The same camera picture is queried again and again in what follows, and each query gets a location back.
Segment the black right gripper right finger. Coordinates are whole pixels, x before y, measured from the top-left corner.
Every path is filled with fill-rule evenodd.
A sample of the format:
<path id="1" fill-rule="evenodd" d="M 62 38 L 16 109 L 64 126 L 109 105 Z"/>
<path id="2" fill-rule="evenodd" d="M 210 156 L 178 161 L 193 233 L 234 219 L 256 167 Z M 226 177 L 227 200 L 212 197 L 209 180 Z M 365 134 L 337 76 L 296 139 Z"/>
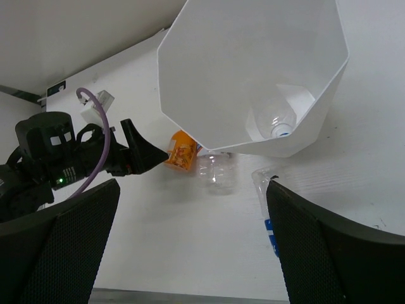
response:
<path id="1" fill-rule="evenodd" d="M 404 303 L 404 236 L 349 220 L 274 179 L 266 200 L 291 303 Z"/>

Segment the clear unlabelled plastic bottle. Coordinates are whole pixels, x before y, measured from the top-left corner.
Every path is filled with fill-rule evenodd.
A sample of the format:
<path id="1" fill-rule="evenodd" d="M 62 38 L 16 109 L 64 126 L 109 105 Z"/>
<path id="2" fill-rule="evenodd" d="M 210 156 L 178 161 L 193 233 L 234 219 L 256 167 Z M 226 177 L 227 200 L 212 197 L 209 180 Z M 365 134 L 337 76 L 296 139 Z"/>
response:
<path id="1" fill-rule="evenodd" d="M 296 113 L 283 97 L 259 99 L 252 110 L 259 134 L 265 139 L 289 136 L 296 126 Z"/>

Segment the orange juice bottle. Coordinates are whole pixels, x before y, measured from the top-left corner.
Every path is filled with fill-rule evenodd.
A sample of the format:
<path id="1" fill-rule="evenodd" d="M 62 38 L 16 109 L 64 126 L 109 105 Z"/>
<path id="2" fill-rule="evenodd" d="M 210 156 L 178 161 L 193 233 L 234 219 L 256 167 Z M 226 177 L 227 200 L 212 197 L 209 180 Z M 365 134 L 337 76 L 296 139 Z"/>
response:
<path id="1" fill-rule="evenodd" d="M 197 153 L 197 143 L 182 130 L 171 137 L 168 149 L 168 159 L 164 164 L 171 169 L 190 172 L 193 168 Z"/>

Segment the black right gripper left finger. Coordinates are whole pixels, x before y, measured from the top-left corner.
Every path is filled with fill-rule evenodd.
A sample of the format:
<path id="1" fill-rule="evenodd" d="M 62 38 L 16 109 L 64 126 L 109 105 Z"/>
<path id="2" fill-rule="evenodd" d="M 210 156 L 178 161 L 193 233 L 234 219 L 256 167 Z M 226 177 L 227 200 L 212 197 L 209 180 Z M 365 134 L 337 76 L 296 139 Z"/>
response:
<path id="1" fill-rule="evenodd" d="M 110 179 L 1 224 L 1 303 L 87 303 L 120 198 Z"/>

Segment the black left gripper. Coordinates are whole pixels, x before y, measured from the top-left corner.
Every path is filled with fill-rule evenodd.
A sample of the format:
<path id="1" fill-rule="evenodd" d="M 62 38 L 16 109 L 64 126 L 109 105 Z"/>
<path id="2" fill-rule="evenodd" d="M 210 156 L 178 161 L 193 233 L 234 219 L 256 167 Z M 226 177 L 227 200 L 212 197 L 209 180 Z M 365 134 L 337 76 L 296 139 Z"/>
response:
<path id="1" fill-rule="evenodd" d="M 97 174 L 143 174 L 168 160 L 168 153 L 144 139 L 131 119 L 121 122 L 128 147 L 112 129 L 87 124 L 75 133 L 69 114 L 52 111 L 18 122 L 18 147 L 1 165 L 1 222 L 36 212 L 54 202 L 54 192 L 77 182 L 83 193 Z"/>

